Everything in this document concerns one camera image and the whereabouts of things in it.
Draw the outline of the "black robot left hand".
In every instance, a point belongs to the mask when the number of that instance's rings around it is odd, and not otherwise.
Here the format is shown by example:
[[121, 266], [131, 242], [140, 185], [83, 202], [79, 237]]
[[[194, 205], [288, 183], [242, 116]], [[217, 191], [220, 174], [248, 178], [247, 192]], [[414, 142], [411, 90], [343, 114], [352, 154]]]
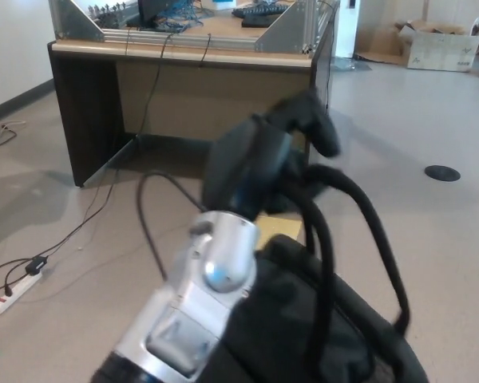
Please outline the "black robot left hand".
[[294, 133], [326, 158], [340, 153], [338, 134], [317, 91], [305, 89], [280, 100], [264, 113], [253, 113], [213, 145], [204, 171], [201, 203], [209, 211], [230, 211], [251, 221], [265, 212], [295, 211], [275, 190], [278, 179], [294, 180], [311, 197], [323, 187], [300, 180], [308, 164], [292, 147]]

